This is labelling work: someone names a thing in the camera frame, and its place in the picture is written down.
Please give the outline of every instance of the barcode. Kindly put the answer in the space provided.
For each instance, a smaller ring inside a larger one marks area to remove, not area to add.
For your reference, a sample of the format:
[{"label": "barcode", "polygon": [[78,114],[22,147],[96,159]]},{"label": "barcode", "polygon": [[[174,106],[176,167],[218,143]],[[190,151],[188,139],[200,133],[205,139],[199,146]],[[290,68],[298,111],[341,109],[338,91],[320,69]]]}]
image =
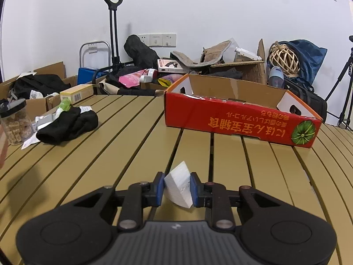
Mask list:
[{"label": "barcode", "polygon": [[78,94],[75,94],[73,95],[73,101],[74,102],[77,102],[81,99],[81,93],[78,93]]}]

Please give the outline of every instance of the black suitcase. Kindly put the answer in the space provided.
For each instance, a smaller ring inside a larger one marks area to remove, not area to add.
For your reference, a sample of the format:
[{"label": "black suitcase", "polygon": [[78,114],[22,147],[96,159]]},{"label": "black suitcase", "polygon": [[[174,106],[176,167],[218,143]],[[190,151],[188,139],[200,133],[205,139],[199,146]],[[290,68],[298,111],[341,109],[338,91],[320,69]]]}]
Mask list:
[{"label": "black suitcase", "polygon": [[327,102],[323,98],[319,97],[317,94],[309,92],[301,86],[298,86],[287,77],[285,77],[285,89],[290,90],[298,98],[309,105],[320,117],[322,117],[323,122],[326,121]]}]

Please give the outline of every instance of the red box side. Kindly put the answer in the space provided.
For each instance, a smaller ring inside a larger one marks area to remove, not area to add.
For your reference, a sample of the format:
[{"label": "red box side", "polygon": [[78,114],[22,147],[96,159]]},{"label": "red box side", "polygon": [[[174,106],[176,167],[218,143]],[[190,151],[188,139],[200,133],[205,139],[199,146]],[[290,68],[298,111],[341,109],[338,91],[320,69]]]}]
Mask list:
[{"label": "red box side", "polygon": [[[292,141],[292,133],[297,125],[306,120],[314,124],[315,134],[307,144],[297,145]],[[165,124],[212,133],[241,134],[269,142],[310,148],[321,120],[253,104],[166,93]]]}]

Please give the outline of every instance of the wooden table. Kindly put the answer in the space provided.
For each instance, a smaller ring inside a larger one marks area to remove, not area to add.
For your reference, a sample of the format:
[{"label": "wooden table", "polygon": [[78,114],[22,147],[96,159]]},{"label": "wooden table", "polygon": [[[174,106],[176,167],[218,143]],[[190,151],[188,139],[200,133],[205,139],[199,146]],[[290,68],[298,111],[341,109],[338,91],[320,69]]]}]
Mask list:
[{"label": "wooden table", "polygon": [[[330,265],[353,260],[353,133],[322,125],[311,149],[165,126],[163,98],[93,96],[82,102],[98,114],[99,127],[60,146],[11,146],[0,169],[0,247],[21,262],[17,230],[30,218],[105,185],[127,189],[181,161],[202,182],[228,189],[252,185],[330,222],[338,245]],[[155,220],[204,219],[166,198]],[[236,210],[235,220],[240,224]]]}]

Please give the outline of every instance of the black lid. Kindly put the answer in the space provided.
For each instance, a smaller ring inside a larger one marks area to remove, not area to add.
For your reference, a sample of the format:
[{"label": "black lid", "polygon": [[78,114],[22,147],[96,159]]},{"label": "black lid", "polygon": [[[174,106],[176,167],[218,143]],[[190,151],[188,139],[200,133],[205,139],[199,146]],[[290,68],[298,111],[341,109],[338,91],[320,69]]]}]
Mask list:
[{"label": "black lid", "polygon": [[9,117],[26,106],[26,100],[21,98],[17,101],[10,102],[8,106],[0,110],[0,117]]}]

